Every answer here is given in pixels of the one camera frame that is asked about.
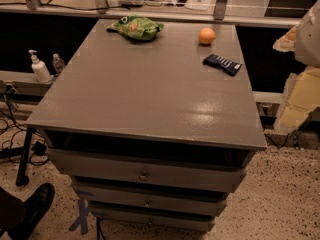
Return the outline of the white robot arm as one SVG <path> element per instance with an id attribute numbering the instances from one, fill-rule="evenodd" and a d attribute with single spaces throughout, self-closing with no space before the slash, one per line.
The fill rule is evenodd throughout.
<path id="1" fill-rule="evenodd" d="M 302 73 L 291 73 L 286 80 L 274 123 L 277 131 L 290 133 L 320 107 L 320 0 L 298 25 L 276 40 L 273 49 L 293 52 L 295 60 L 305 65 Z"/>

